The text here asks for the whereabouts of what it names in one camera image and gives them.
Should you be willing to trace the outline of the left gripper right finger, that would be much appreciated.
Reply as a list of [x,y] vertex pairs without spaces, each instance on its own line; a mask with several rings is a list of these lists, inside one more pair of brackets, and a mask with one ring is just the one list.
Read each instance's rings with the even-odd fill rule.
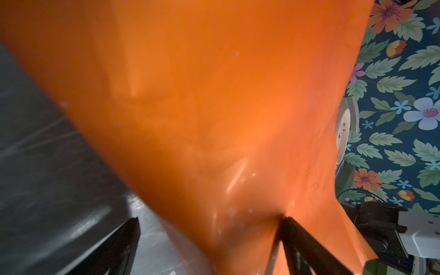
[[292,217],[281,222],[280,240],[291,275],[352,274]]

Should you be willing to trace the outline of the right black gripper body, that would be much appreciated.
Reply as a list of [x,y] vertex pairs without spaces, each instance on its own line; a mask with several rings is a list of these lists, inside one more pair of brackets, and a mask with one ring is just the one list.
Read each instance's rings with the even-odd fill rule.
[[407,230],[398,225],[399,212],[407,208],[383,202],[367,202],[357,206],[343,203],[342,207],[380,263],[404,275],[426,273],[426,258],[408,254],[399,236]]

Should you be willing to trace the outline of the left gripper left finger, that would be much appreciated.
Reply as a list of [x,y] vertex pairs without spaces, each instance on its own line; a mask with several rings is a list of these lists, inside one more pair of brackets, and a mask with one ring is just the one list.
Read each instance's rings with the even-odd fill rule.
[[67,275],[130,275],[139,239],[139,219],[130,218]]

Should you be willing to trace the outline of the white round clock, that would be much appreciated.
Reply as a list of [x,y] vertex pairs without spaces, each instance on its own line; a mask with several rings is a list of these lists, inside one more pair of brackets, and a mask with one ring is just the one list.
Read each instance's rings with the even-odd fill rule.
[[337,165],[343,161],[349,135],[360,131],[359,119],[359,106],[356,98],[354,96],[343,97],[336,120]]

